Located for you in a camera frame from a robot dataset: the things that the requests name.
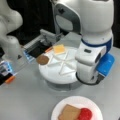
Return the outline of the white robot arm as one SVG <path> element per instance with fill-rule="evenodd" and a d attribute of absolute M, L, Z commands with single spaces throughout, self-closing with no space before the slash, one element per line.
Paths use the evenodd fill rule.
<path fill-rule="evenodd" d="M 113 0 L 57 0 L 54 17 L 66 31 L 80 33 L 80 45 L 75 59 L 75 77 L 82 84 L 98 84 L 104 58 L 112 47 Z M 26 58 L 16 37 L 8 33 L 23 23 L 19 12 L 11 9 L 6 0 L 0 0 L 0 46 L 5 58 L 21 66 Z"/>

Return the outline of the white blue gripper body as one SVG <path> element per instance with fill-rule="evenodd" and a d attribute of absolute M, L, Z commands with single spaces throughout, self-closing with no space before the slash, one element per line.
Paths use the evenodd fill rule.
<path fill-rule="evenodd" d="M 99 84 L 110 72 L 115 58 L 109 53 L 111 42 L 92 45 L 81 41 L 76 52 L 76 78 L 86 85 Z"/>

